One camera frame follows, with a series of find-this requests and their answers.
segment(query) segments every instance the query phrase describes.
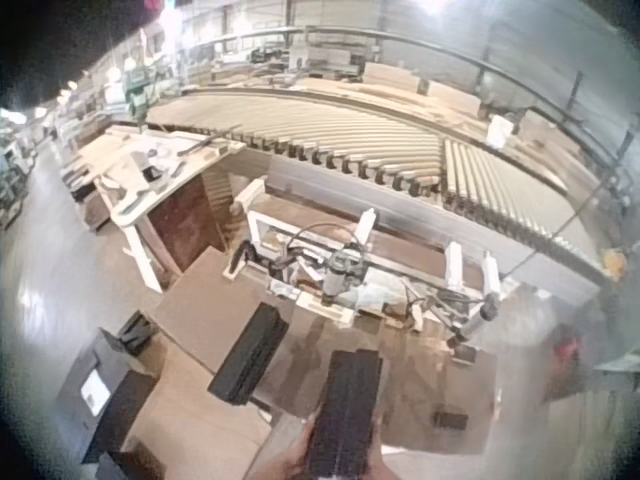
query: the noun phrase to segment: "worker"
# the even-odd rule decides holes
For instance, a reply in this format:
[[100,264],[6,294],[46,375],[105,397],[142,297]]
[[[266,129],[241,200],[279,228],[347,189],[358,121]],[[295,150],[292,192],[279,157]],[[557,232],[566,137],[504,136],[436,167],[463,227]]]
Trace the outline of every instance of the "worker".
[[[306,423],[300,436],[294,440],[287,450],[275,456],[255,472],[249,480],[290,480],[304,472],[305,458],[315,416]],[[382,440],[380,438],[380,422],[376,422],[369,447],[367,471],[363,480],[400,480],[382,459]]]

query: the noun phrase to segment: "wooden plank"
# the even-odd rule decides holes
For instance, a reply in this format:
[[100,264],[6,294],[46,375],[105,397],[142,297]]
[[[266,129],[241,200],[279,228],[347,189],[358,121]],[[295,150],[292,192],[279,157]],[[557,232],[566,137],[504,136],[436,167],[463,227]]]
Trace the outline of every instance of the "wooden plank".
[[[289,330],[255,397],[300,418],[317,408],[331,352],[379,350],[388,368],[381,385],[385,444],[443,453],[480,453],[489,433],[495,393],[495,356],[480,351],[475,365],[460,366],[420,336],[376,320],[339,328],[324,317],[267,295],[264,286],[240,275],[222,277],[228,257],[208,249],[169,290],[153,318],[184,350],[216,372],[261,301],[280,309]],[[436,330],[436,337],[442,330]],[[439,405],[469,415],[467,431],[430,427]]]
[[149,212],[149,221],[181,271],[212,246],[224,250],[202,177],[183,185]]

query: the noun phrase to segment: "black cable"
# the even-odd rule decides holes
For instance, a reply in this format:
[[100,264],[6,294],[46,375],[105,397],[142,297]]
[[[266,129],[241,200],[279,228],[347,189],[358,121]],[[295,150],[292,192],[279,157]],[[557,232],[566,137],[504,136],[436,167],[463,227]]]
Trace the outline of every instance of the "black cable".
[[347,232],[350,236],[351,239],[354,241],[354,243],[356,243],[356,245],[358,245],[358,248],[360,249],[360,253],[362,255],[364,255],[364,246],[362,245],[362,243],[360,243],[360,240],[358,240],[358,237],[355,236],[355,234],[349,230],[347,227],[345,227],[344,225],[340,225],[339,223],[333,223],[333,222],[319,222],[319,223],[312,223],[311,225],[308,225],[300,230],[298,230],[290,239],[289,241],[286,243],[285,247],[284,247],[284,254],[285,256],[287,255],[287,251],[289,250],[289,247],[291,246],[291,244],[297,240],[298,238],[300,238],[300,235],[302,235],[305,232],[308,232],[309,230],[313,229],[313,228],[317,228],[317,227],[336,227],[339,228],[345,232]]

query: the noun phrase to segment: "black device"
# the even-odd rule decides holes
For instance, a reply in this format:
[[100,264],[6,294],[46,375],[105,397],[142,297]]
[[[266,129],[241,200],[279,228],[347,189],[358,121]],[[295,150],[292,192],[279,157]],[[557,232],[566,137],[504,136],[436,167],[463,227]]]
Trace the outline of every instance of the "black device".
[[314,478],[365,473],[382,359],[373,350],[331,355],[324,399],[307,452]]
[[438,428],[444,428],[448,430],[466,430],[467,422],[469,421],[469,415],[464,413],[455,413],[445,410],[445,407],[441,406],[436,408],[432,416],[433,425]]
[[161,478],[134,452],[103,453],[96,471],[96,480],[160,480]]
[[[95,399],[85,400],[81,393],[90,375],[109,392],[98,412],[91,410]],[[118,451],[155,383],[118,338],[100,329],[73,362],[55,401],[54,418],[72,459],[96,463],[102,453]]]
[[209,384],[209,393],[231,405],[246,405],[288,328],[277,308],[260,303]]

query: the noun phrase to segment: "white paper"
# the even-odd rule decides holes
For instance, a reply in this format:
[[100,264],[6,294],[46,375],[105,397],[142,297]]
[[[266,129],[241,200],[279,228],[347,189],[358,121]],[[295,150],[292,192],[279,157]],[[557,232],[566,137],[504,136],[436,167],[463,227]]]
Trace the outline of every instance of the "white paper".
[[104,384],[97,370],[93,370],[89,374],[89,378],[84,382],[82,388],[80,388],[80,395],[91,410],[94,417],[97,417],[102,411],[103,407],[109,401],[111,392]]

